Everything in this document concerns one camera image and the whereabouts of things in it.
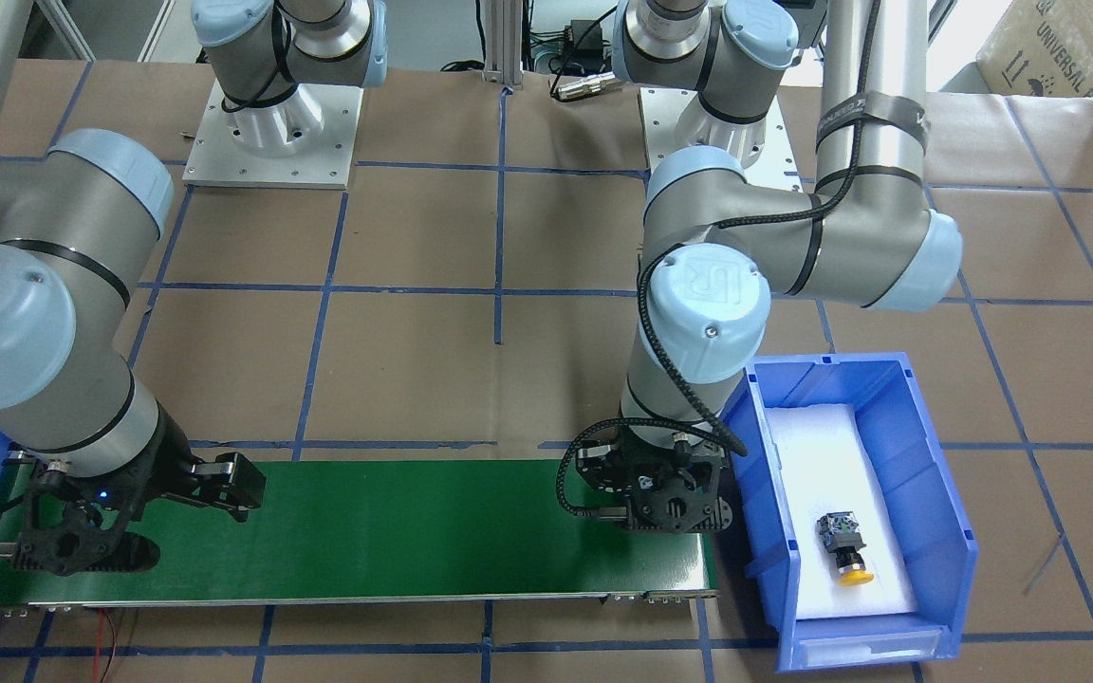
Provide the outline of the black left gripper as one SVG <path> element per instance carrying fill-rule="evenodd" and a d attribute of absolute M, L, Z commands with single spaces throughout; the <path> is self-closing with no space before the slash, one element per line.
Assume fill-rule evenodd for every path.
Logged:
<path fill-rule="evenodd" d="M 716 533 L 732 523 L 732 506 L 717 493 L 728 451 L 712 434 L 675 422 L 665 446 L 646 441 L 634 422 L 598 422 L 573 438 L 574 471 L 618 503 L 574 506 L 573 514 L 628 531 Z"/>

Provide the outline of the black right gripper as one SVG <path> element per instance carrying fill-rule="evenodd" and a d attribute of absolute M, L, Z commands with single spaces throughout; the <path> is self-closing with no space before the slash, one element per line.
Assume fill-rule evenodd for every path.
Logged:
<path fill-rule="evenodd" d="M 246 523 L 265 501 L 268 476 L 240 452 L 201 462 L 165 408 L 157 428 L 129 463 L 97 476 L 34 476 L 25 493 L 25 526 L 19 531 L 13 569 L 51 572 L 149 572 L 161 558 L 156 542 L 129 531 L 146 503 L 165 498 L 230 513 Z"/>

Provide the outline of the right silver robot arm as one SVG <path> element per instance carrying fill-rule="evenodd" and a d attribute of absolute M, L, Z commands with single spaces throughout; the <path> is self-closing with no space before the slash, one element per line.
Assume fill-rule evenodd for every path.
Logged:
<path fill-rule="evenodd" d="M 0 1 L 0 111 L 28 13 Z M 0 505 L 0 561 L 17 570 L 146 572 L 160 550 L 129 526 L 148 502 L 238 522 L 262 505 L 265 474 L 239 452 L 195 455 L 113 346 L 173 195 L 163 161 L 117 131 L 0 157 L 0 432 L 33 467 Z"/>

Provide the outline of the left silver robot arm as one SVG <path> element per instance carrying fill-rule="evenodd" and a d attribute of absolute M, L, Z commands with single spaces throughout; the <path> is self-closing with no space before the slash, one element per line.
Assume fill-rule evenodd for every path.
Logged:
<path fill-rule="evenodd" d="M 924 1 L 828 3 L 811 192 L 747 181 L 741 152 L 698 133 L 659 162 L 620 413 L 571 441 L 560 509 L 624 530 L 724 530 L 717 480 L 750 450 L 722 407 L 773 295 L 905 311 L 945 297 L 963 239 L 924 198 L 928 31 Z"/>

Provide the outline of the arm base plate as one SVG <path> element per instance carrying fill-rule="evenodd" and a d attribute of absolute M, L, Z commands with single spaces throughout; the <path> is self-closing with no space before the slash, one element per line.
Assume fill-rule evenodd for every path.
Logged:
<path fill-rule="evenodd" d="M 353 86 L 301 83 L 273 107 L 230 113 L 216 83 L 183 180 L 235 189 L 345 190 L 363 95 Z"/>
<path fill-rule="evenodd" d="M 747 125 L 715 120 L 691 90 L 647 86 L 640 89 L 639 101 L 651 170 L 681 148 L 710 144 L 737 160 L 750 185 L 794 192 L 803 189 L 777 101 L 772 101 L 762 120 Z"/>

